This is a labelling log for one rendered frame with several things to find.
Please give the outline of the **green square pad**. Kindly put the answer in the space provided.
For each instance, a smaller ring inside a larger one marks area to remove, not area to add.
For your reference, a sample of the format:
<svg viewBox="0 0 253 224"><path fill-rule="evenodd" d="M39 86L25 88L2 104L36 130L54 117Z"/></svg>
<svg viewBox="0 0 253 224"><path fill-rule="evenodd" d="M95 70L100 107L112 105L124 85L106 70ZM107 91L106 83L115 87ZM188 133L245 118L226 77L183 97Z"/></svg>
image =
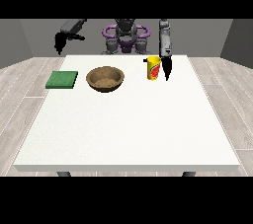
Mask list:
<svg viewBox="0 0 253 224"><path fill-rule="evenodd" d="M47 89L72 89L77 76L77 71L53 71L45 87Z"/></svg>

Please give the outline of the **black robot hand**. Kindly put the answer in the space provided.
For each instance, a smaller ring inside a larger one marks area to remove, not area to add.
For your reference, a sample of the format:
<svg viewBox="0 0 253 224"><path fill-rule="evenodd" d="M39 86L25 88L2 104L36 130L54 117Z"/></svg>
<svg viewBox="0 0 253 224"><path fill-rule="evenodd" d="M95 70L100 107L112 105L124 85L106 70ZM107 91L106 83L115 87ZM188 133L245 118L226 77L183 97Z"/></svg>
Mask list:
<svg viewBox="0 0 253 224"><path fill-rule="evenodd" d="M160 57L161 63L160 63L160 70L163 70L165 75L165 80L169 79L170 73L172 71L172 59L171 57Z"/></svg>
<svg viewBox="0 0 253 224"><path fill-rule="evenodd" d="M54 37L54 48L56 49L57 53L60 54L66 46L66 42L73 39L84 40L85 37L77 34L57 33Z"/></svg>

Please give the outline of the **brown wooden bowl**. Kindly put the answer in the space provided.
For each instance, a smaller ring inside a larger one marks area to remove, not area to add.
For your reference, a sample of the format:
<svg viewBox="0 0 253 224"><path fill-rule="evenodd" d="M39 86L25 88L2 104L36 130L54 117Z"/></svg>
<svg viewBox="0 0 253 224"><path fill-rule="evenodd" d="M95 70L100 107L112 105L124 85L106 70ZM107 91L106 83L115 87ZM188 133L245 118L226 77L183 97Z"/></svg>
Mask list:
<svg viewBox="0 0 253 224"><path fill-rule="evenodd" d="M112 66L102 66L91 70L86 81L95 91L109 93L115 91L123 82L125 74Z"/></svg>

